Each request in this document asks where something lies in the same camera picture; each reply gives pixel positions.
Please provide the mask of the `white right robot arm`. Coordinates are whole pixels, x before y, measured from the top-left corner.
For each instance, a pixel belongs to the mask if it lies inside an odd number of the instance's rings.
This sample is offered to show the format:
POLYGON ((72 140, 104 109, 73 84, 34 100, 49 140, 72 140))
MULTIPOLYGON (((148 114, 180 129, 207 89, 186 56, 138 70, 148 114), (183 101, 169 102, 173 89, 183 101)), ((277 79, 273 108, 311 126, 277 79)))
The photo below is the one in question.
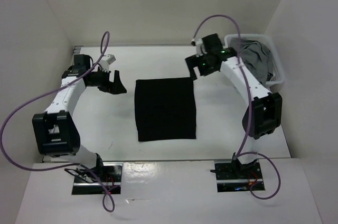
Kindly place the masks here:
POLYGON ((196 54, 185 59, 192 80, 214 72, 224 74, 244 99, 247 109, 242 119, 245 136, 233 154, 230 172, 243 178, 254 169, 257 143, 262 136, 272 134, 281 123, 282 97, 260 83, 239 56, 238 48, 225 48, 217 34, 192 39, 196 54))

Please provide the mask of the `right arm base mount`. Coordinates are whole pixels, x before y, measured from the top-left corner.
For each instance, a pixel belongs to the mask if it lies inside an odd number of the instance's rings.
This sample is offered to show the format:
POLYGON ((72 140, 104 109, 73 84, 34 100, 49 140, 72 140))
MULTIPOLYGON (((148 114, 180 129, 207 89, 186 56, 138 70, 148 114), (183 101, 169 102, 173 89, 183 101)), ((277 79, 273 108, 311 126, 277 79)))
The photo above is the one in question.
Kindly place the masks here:
POLYGON ((249 164, 240 164, 238 160, 216 161, 210 170, 215 174, 218 192, 264 191, 264 181, 260 164, 253 161, 249 164))

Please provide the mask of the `black skirt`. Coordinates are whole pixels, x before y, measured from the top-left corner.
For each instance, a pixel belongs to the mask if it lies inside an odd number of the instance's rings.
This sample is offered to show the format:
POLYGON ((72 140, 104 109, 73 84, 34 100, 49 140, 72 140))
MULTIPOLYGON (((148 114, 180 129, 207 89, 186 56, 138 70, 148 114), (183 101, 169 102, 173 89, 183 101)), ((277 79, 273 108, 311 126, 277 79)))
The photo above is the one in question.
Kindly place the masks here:
POLYGON ((139 79, 134 104, 139 142, 196 139, 191 78, 139 79))

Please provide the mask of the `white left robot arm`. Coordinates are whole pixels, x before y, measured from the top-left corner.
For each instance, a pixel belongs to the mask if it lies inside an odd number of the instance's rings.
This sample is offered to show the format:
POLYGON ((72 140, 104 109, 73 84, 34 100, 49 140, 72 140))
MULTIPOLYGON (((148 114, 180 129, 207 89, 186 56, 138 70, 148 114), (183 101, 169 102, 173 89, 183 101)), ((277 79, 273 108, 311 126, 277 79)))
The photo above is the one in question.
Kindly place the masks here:
POLYGON ((72 119, 73 112, 87 87, 112 94, 125 94, 119 71, 114 72, 110 81, 109 66, 115 62, 114 55, 104 55, 98 62, 98 69, 91 70, 92 57, 85 54, 74 56, 74 64, 62 75, 61 90, 51 105, 32 118, 37 148, 41 155, 60 157, 72 163, 87 167, 86 175, 92 181, 100 181, 105 176, 105 168, 99 154, 86 149, 80 143, 80 134, 72 119))

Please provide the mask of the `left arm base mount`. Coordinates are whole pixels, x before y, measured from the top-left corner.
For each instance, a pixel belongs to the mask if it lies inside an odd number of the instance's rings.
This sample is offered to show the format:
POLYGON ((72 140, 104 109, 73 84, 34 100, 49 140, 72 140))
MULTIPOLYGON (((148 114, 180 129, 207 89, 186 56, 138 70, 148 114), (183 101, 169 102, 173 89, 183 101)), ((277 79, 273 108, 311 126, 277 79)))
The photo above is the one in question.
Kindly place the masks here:
POLYGON ((97 174, 96 179, 89 171, 83 168, 68 169, 64 171, 74 177, 72 195, 99 195, 105 194, 104 185, 110 194, 121 193, 123 164, 120 162, 104 163, 103 171, 97 174))

